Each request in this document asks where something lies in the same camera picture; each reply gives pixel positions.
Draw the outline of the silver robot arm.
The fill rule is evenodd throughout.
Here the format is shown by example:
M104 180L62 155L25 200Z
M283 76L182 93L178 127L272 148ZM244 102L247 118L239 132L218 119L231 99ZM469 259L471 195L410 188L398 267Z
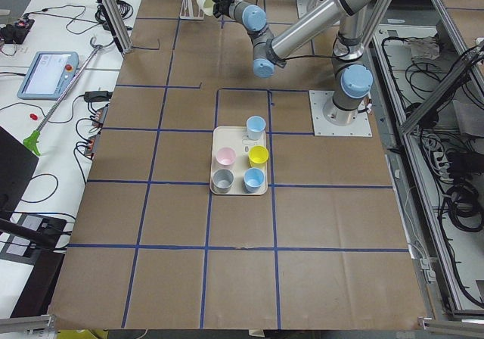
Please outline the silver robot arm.
M309 0L304 15L278 36L270 30L265 12L244 0L213 0L213 16L224 15L244 26L253 46L253 72L260 78L269 78L276 67L285 67L296 50L338 23L330 56L336 87L323 106L323 115L336 126L348 126L374 82L361 56L391 1Z

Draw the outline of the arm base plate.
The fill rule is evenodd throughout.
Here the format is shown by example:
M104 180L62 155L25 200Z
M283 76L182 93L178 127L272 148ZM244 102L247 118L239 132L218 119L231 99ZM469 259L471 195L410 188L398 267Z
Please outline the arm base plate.
M334 104L333 94L331 90L309 91L314 135L370 138L372 131L364 102L356 110L340 110Z
M318 0L296 0L298 18L302 18L308 11L314 9Z

